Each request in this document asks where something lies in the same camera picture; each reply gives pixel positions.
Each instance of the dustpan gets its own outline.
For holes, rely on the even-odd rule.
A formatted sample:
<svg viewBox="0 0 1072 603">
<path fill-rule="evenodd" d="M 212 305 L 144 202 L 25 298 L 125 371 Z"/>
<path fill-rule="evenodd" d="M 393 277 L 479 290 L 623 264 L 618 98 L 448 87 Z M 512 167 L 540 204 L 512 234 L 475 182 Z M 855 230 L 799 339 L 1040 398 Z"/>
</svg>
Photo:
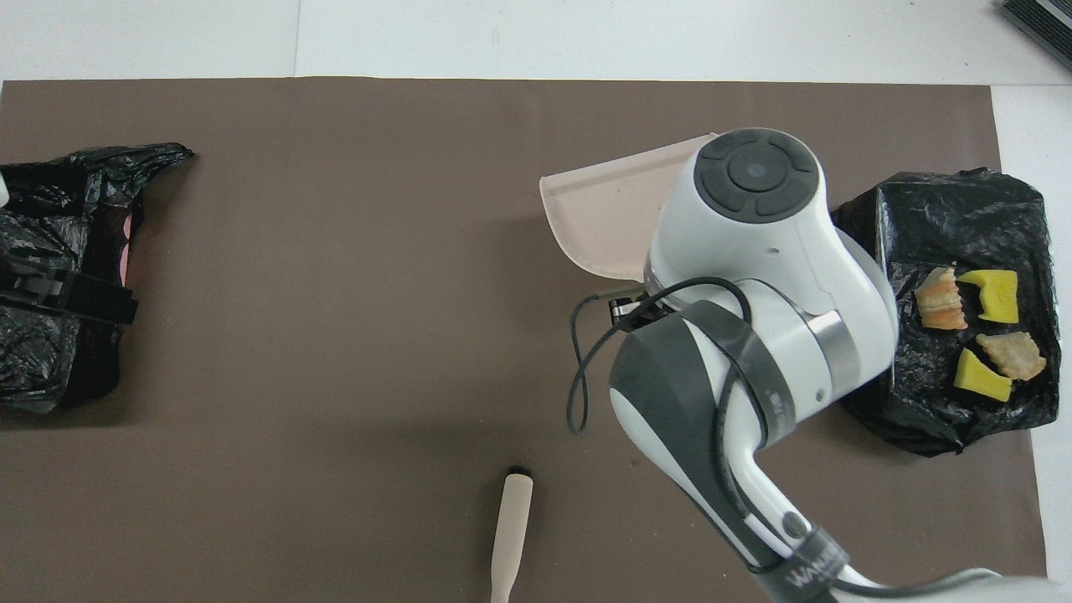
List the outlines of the dustpan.
<svg viewBox="0 0 1072 603">
<path fill-rule="evenodd" d="M 643 281 L 659 212 L 689 158 L 715 134 L 540 178 L 559 247 L 600 277 Z"/>
</svg>

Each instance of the black plastic bag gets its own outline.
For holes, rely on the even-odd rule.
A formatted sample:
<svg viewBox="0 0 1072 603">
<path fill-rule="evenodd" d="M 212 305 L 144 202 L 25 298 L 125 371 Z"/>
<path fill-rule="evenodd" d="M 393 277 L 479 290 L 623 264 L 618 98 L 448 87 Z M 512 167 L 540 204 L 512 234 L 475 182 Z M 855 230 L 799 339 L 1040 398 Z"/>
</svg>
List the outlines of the black plastic bag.
<svg viewBox="0 0 1072 603">
<path fill-rule="evenodd" d="M 888 442 L 928 457 L 1057 418 L 1060 339 L 1049 235 L 1037 190 L 985 168 L 952 176 L 898 174 L 833 218 L 885 269 L 900 322 L 893 368 L 844 399 L 851 414 Z M 951 265 L 957 276 L 980 268 L 1015 270 L 1021 322 L 979 319 L 979 290 L 958 283 L 968 328 L 923 328 L 913 291 L 932 269 Z M 953 387 L 964 348 L 989 362 L 977 335 L 1014 330 L 1029 333 L 1038 343 L 1046 359 L 1041 374 L 1014 381 L 1004 403 Z"/>
<path fill-rule="evenodd" d="M 11 194 L 0 207 L 0 405 L 46 413 L 116 386 L 137 304 L 121 265 L 142 190 L 192 156 L 167 143 L 0 166 Z"/>
</svg>

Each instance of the yellow sponge piece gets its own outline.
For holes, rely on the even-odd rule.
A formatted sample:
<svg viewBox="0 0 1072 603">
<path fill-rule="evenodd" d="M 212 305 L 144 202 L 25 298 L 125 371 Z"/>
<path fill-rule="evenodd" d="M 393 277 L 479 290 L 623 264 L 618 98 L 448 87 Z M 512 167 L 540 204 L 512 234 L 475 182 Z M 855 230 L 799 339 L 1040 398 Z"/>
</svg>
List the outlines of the yellow sponge piece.
<svg viewBox="0 0 1072 603">
<path fill-rule="evenodd" d="M 953 385 L 962 389 L 970 389 L 1001 402 L 1008 402 L 1012 395 L 1012 379 L 1001 377 L 986 368 L 971 350 L 962 350 L 961 359 L 956 364 L 956 379 Z"/>
<path fill-rule="evenodd" d="M 956 280 L 979 286 L 979 299 L 983 303 L 983 313 L 979 318 L 996 323 L 1019 322 L 1016 273 L 1013 270 L 971 270 Z"/>
</svg>

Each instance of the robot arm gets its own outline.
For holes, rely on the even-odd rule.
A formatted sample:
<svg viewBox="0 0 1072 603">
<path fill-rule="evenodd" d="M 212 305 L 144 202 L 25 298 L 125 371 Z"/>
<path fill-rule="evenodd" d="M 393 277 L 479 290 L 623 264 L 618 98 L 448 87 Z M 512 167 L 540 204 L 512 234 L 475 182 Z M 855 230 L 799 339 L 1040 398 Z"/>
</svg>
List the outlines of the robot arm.
<svg viewBox="0 0 1072 603">
<path fill-rule="evenodd" d="M 697 277 L 732 284 L 667 288 Z M 614 413 L 772 600 L 1004 601 L 1037 588 L 1072 601 L 1052 583 L 986 570 L 877 585 L 756 465 L 756 451 L 885 370 L 897 338 L 890 285 L 830 222 L 821 166 L 803 143 L 748 129 L 702 147 L 664 207 L 645 286 L 672 312 L 624 341 Z"/>
</svg>

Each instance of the brown paper mat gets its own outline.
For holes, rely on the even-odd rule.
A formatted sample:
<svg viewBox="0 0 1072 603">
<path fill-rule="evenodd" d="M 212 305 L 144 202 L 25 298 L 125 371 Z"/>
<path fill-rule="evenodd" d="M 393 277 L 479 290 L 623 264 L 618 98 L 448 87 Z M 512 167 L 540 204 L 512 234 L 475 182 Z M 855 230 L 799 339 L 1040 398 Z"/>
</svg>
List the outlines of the brown paper mat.
<svg viewBox="0 0 1072 603">
<path fill-rule="evenodd" d="M 744 126 L 832 198 L 998 166 L 978 87 L 375 79 L 4 84 L 0 162 L 178 141 L 131 256 L 106 399 L 0 432 L 0 600 L 487 599 L 504 470 L 536 489 L 512 601 L 764 601 L 617 427 L 563 418 L 542 175 Z M 582 337 L 605 327 L 593 310 Z M 606 383 L 612 353 L 594 373 Z M 760 456 L 870 577 L 1043 574 L 1028 435 L 900 453 L 839 408 Z"/>
</svg>

